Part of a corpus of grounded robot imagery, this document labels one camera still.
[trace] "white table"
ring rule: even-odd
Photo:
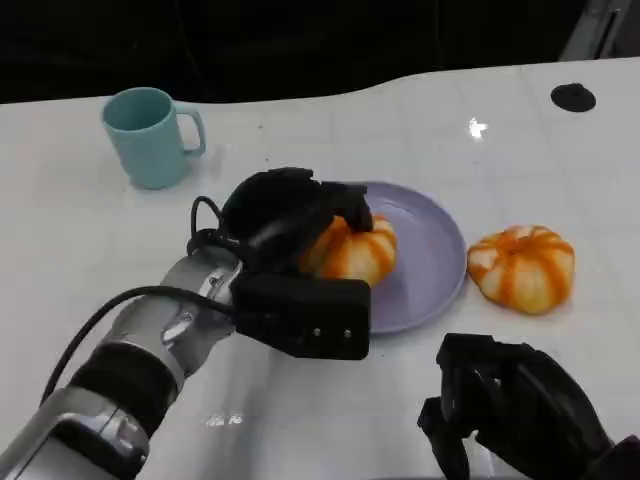
[[[555,107],[579,81],[596,108]],[[104,99],[0,107],[0,448],[35,411],[54,362],[99,305],[155,284],[184,252],[189,205],[223,202],[282,165],[384,179],[439,200],[468,242],[511,224],[577,252],[571,301],[539,319],[467,284],[433,324],[376,341],[359,363],[294,360],[252,340],[215,347],[152,442],[140,478],[347,480],[438,476],[415,426],[438,394],[446,332],[526,341],[584,387],[610,435],[640,432],[640,60],[446,72],[313,100],[199,105],[211,148],[160,192],[132,188],[99,122]],[[470,121],[487,129],[470,135]],[[187,137],[195,134],[187,126]],[[104,321],[73,362],[109,328]],[[472,448],[474,471],[508,469]]]

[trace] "toy pumpkin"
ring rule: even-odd
[[[541,226],[518,226],[473,245],[467,270],[490,300],[540,314],[571,293],[574,260],[573,248],[557,233]]]
[[[302,256],[298,267],[319,278],[364,280],[373,287],[396,263],[396,235],[381,215],[373,216],[373,231],[353,232],[342,217]]]

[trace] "teal mug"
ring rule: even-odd
[[[200,145],[186,149],[177,115],[193,118]],[[139,87],[112,97],[102,110],[102,122],[134,185],[159,189],[177,184],[189,171],[189,159],[207,148],[197,110],[179,106],[162,90]]]

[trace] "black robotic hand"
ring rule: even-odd
[[[192,211],[191,255],[205,246],[232,251],[244,272],[231,286],[238,333],[295,357],[352,359],[369,351],[371,292],[359,280],[321,280],[300,275],[296,262],[343,217],[353,230],[373,228],[362,185],[320,183],[313,171],[282,168],[240,184],[220,212],[218,229],[197,230]]]
[[[448,334],[436,360],[442,393],[426,400],[418,425],[448,480],[469,478],[462,439],[474,431],[478,443],[533,480],[637,476],[639,460],[630,477],[603,473],[639,458],[640,444],[630,437],[613,448],[580,386],[544,352]]]
[[[312,180],[313,171],[281,168],[241,183],[224,205],[226,233],[254,252],[253,269],[295,268],[297,256],[324,232],[334,215],[355,231],[373,228],[363,185]]]

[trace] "purple plate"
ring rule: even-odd
[[[365,182],[372,213],[381,213],[398,238],[396,268],[372,290],[371,332],[399,332],[441,313],[467,270],[460,229],[442,207],[398,185]]]

